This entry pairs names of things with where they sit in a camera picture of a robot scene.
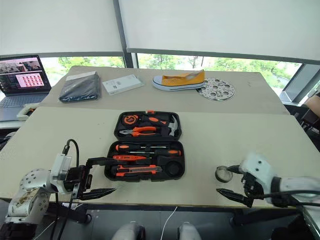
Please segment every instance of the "perforated metal plate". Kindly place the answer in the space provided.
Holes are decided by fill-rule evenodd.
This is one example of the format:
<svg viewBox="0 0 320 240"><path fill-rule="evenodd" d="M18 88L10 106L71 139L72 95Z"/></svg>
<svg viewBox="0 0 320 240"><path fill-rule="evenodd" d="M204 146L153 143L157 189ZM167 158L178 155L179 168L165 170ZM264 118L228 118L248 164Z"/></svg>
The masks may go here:
<svg viewBox="0 0 320 240"><path fill-rule="evenodd" d="M206 78L204 85L197 91L201 96L216 101L231 99L236 93L234 86L229 82L214 77Z"/></svg>

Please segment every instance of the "black tool case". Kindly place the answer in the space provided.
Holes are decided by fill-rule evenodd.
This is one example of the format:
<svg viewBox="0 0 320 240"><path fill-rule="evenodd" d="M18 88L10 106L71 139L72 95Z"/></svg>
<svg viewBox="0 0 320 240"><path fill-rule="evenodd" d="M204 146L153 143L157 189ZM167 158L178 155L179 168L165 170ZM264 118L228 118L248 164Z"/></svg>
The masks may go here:
<svg viewBox="0 0 320 240"><path fill-rule="evenodd" d="M148 119L157 118L160 122L150 121ZM174 119L177 122L177 128L174 136L170 135L171 130L163 123L172 123ZM122 134L123 130L133 130L141 127L156 127L156 131L143 131L143 134L132 136L132 134ZM120 114L117 121L114 135L118 141L114 142L107 153L107 158L116 158L118 155L142 156L146 159L137 161L126 161L127 164L106 165L104 169L105 176L112 181L139 182L140 180L165 181L177 180L185 172L185 153L183 145L178 141L182 134L179 116L174 112L164 111L127 111ZM152 153L127 153L126 149L118 151L120 145L130 145L137 148L134 152L155 152ZM157 169L156 171L139 172L144 167ZM128 168L134 168L137 172L127 173Z"/></svg>

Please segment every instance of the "roller shade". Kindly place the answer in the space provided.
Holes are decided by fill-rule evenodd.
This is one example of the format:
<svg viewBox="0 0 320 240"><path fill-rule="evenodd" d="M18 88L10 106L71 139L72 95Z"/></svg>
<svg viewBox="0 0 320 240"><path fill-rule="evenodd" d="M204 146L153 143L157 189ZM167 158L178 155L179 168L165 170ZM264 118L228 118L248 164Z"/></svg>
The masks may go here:
<svg viewBox="0 0 320 240"><path fill-rule="evenodd" d="M319 0L120 0L128 51L320 60Z"/></svg>
<svg viewBox="0 0 320 240"><path fill-rule="evenodd" d="M113 0L0 0L0 55L121 51Z"/></svg>

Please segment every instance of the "laptop screen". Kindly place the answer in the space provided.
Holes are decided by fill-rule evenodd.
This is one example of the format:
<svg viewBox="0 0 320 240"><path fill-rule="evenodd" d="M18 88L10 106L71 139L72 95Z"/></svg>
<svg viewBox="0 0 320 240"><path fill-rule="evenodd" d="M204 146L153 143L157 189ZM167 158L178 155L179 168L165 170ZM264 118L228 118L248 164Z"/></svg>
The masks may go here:
<svg viewBox="0 0 320 240"><path fill-rule="evenodd" d="M48 93L49 80L38 55L0 58L0 88L6 95Z"/></svg>

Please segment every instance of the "hammer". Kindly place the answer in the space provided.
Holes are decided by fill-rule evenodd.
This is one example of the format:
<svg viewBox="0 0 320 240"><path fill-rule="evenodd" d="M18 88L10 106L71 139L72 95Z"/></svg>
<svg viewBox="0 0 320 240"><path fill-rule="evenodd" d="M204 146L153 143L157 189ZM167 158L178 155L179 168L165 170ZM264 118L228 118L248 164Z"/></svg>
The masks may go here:
<svg viewBox="0 0 320 240"><path fill-rule="evenodd" d="M159 126L159 127L168 127L170 129L169 136L175 136L175 131L178 129L178 121L175 118L175 116L172 116L173 122L168 122L165 120L158 119L156 117L151 117L151 116L145 116L143 115L141 117L142 122L150 122L154 126Z"/></svg>

